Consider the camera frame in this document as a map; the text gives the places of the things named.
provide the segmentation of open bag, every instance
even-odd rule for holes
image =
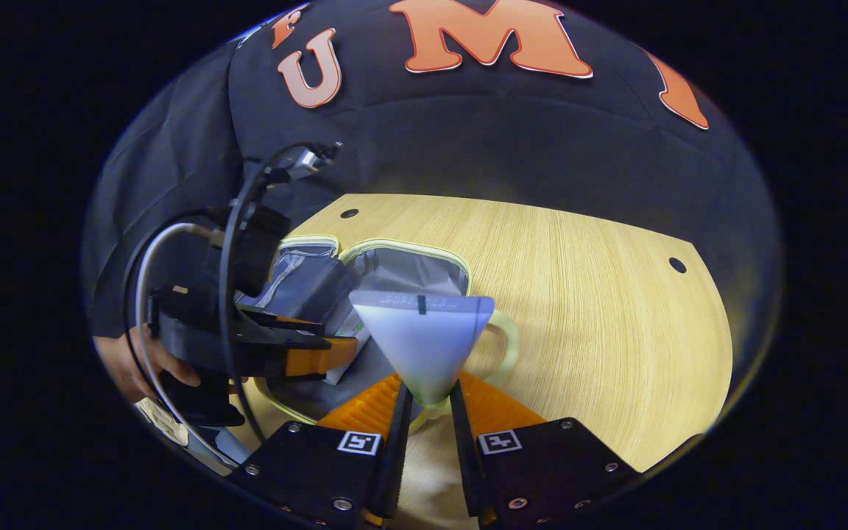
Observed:
[[[451,252],[391,239],[367,239],[340,252],[330,236],[293,236],[280,244],[272,279],[257,296],[239,295],[236,302],[269,313],[319,322],[326,336],[355,336],[356,356],[329,369],[323,380],[258,377],[255,385],[280,410],[313,425],[358,393],[394,372],[351,305],[356,289],[424,295],[468,296],[472,284],[467,262]],[[501,386],[519,355],[515,323],[494,310],[489,325],[505,336],[502,362],[486,381]],[[426,420],[450,414],[450,403],[411,410],[411,430]]]

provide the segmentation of screw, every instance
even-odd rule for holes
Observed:
[[[333,499],[333,507],[339,511],[349,511],[353,509],[353,503],[348,499]]]

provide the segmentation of orange soft finger pad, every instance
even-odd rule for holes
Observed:
[[[397,373],[392,373],[327,414],[317,425],[340,431],[378,433],[381,439],[388,439],[400,385]]]
[[[527,406],[471,373],[460,372],[460,387],[464,392],[473,439],[485,433],[498,433],[545,422],[545,418]]]
[[[327,350],[287,350],[283,375],[312,375],[339,368],[356,358],[358,340],[354,336],[324,336],[332,346]]]

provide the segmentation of white cable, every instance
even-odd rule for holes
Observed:
[[[186,419],[182,417],[182,413],[179,413],[178,409],[175,408],[175,405],[172,405],[172,400],[169,399],[169,396],[166,395],[164,389],[162,389],[162,383],[159,382],[159,376],[156,375],[155,370],[151,368],[151,364],[149,362],[149,351],[146,349],[146,340],[144,336],[142,336],[142,320],[144,319],[144,308],[146,306],[146,292],[145,292],[145,284],[146,279],[149,276],[149,267],[152,264],[152,256],[154,256],[156,250],[158,250],[159,246],[165,242],[166,239],[171,238],[173,235],[179,232],[189,232],[191,234],[196,234],[202,236],[203,238],[216,239],[218,238],[218,231],[212,231],[205,226],[193,224],[193,222],[179,222],[179,224],[175,224],[169,226],[165,230],[159,233],[156,236],[152,243],[149,245],[149,249],[146,250],[146,255],[142,258],[142,263],[139,265],[139,276],[137,279],[137,283],[135,283],[135,293],[137,293],[137,300],[135,300],[135,325],[137,325],[137,340],[139,342],[139,353],[142,355],[142,360],[144,360],[146,365],[146,372],[149,373],[150,378],[152,379],[152,385],[155,386],[155,393],[159,397],[166,402],[166,405],[169,407],[169,410],[172,410],[172,414],[175,415],[176,418],[179,419],[179,422],[182,422],[182,425],[185,426],[185,429],[188,429],[188,432],[191,433],[192,436],[195,436],[199,442],[202,443],[208,450],[212,453],[215,453],[219,457],[219,459],[225,461],[230,467],[238,467],[238,462],[235,462],[231,459],[231,457],[225,455],[220,450],[215,449],[210,443],[206,442],[198,432],[195,431],[195,428],[186,422]]]

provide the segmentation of letter m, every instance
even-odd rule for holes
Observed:
[[[569,77],[592,77],[591,67],[578,58],[562,27],[562,11],[529,0],[497,0],[485,14],[454,0],[401,0],[388,9],[404,13],[411,28],[414,56],[408,71],[450,70],[462,57],[447,50],[445,34],[456,40],[480,64],[498,60],[502,47],[515,33],[519,49],[509,56],[525,70]]]

